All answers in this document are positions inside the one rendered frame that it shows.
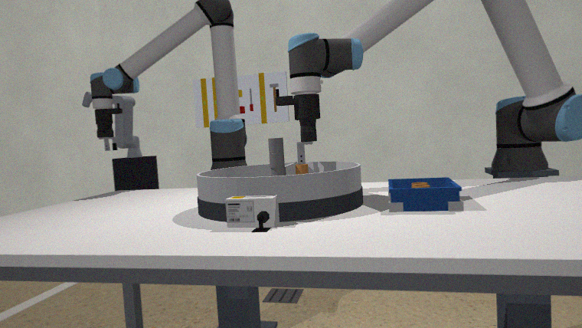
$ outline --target white wall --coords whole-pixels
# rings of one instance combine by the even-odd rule
[[[114,67],[185,15],[194,1],[0,3],[0,215],[113,190],[111,159],[81,106],[89,76]],[[339,38],[384,0],[231,1],[239,74],[287,71],[295,34]],[[529,0],[564,82],[582,92],[582,2]],[[204,28],[142,74],[135,134],[156,155],[160,188],[190,188],[210,169],[208,130],[194,126],[193,83],[211,77]],[[366,52],[360,70],[326,80],[319,141],[308,160],[362,164],[364,182],[489,178],[495,104],[523,94],[478,0],[436,0]],[[267,140],[296,158],[299,122],[247,127],[247,163],[268,162]],[[544,143],[550,167],[582,174],[580,142]]]

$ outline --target blue bin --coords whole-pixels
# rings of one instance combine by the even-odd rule
[[[448,211],[449,202],[459,202],[461,186],[451,178],[390,179],[390,200],[403,203],[406,212]],[[413,183],[426,182],[428,188],[412,188]]]

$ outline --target white table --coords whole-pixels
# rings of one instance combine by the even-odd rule
[[[456,182],[461,212],[392,212],[364,183],[357,210],[264,233],[201,218],[196,189],[48,206],[0,218],[0,280],[121,283],[128,327],[140,284],[217,286],[220,328],[259,326],[259,286],[494,293],[499,326],[549,327],[551,295],[582,295],[582,179]]]

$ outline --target white floor line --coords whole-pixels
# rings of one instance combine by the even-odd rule
[[[0,321],[6,320],[9,317],[14,316],[16,313],[21,312],[23,310],[26,310],[29,307],[32,307],[33,305],[35,305],[36,303],[39,303],[42,300],[46,300],[47,298],[49,298],[57,293],[60,293],[61,291],[66,290],[68,287],[71,287],[75,284],[76,283],[60,284],[60,285],[56,286],[55,288],[53,288],[51,290],[47,290],[44,293],[42,293],[36,297],[32,297],[30,300],[27,300],[26,302],[20,303],[19,305],[12,307],[12,308],[0,313]]]

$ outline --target blue joint cap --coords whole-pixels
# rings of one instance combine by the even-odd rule
[[[139,79],[137,77],[133,80],[133,92],[139,92]]]
[[[93,73],[93,74],[91,74],[90,80],[95,80],[96,78],[101,77],[101,76],[103,76],[103,73]]]
[[[556,117],[556,136],[562,141],[582,139],[582,95],[570,97]]]
[[[501,100],[497,103],[497,109],[495,111],[497,112],[498,110],[502,109],[505,106],[511,105],[512,103],[517,103],[518,101],[522,101],[524,99],[525,97],[515,97]]]
[[[288,51],[291,51],[291,50],[297,48],[298,46],[300,46],[301,44],[304,44],[304,43],[309,42],[311,40],[315,40],[317,38],[319,38],[319,35],[317,33],[298,34],[298,35],[289,39],[289,50]]]
[[[361,62],[364,61],[364,47],[361,46],[361,41],[355,38],[351,39],[351,68],[357,70],[361,67]]]
[[[231,133],[244,128],[242,119],[214,120],[210,122],[210,131],[216,133]]]
[[[111,90],[117,90],[123,85],[123,74],[117,68],[103,72],[103,82]]]

